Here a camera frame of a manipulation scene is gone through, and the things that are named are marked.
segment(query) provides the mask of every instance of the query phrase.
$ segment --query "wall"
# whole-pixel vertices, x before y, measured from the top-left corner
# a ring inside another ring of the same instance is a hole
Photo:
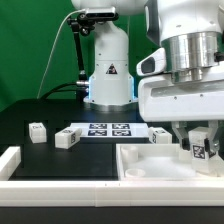
[[[65,16],[74,11],[70,0],[1,0],[0,3],[0,111],[20,99],[36,98],[53,41]],[[116,25],[127,31],[128,18]],[[145,35],[144,15],[130,18],[130,73],[153,46]],[[94,70],[94,40],[82,38],[87,73]],[[73,35],[65,24],[59,37],[41,94],[77,79]],[[74,98],[73,93],[52,98]]]

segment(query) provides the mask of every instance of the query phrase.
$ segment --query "black tabletop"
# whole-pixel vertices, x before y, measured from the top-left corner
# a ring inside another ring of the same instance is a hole
[[[47,127],[47,143],[33,144],[28,124]],[[22,164],[12,180],[116,180],[116,142],[142,139],[81,139],[70,150],[56,149],[54,134],[71,122],[142,123],[138,110],[103,113],[83,108],[74,100],[22,100],[0,113],[0,152],[22,148]],[[1,207],[2,223],[222,223],[223,207]]]

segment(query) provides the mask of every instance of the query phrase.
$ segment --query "white cylinder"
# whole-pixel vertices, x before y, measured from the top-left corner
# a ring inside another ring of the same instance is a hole
[[[145,176],[145,171],[142,169],[128,169],[125,171],[125,177],[128,178],[141,178]]]
[[[122,160],[126,163],[134,163],[138,161],[138,148],[136,146],[121,147]]]

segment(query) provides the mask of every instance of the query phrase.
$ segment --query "white tray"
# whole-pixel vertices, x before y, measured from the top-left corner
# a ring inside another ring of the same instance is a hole
[[[179,144],[117,144],[117,169],[123,180],[200,180],[222,179],[224,161],[215,156],[209,174],[196,172],[191,155]]]

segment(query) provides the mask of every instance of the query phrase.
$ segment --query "small block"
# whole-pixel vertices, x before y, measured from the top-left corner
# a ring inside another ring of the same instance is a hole
[[[161,127],[150,127],[148,134],[149,141],[153,144],[172,144],[172,135]]]
[[[29,134],[33,143],[47,142],[46,128],[42,123],[29,124]]]
[[[210,128],[197,127],[188,132],[190,144],[204,145],[204,140],[208,138]]]
[[[55,134],[55,147],[69,149],[80,141],[81,128],[67,127]]]

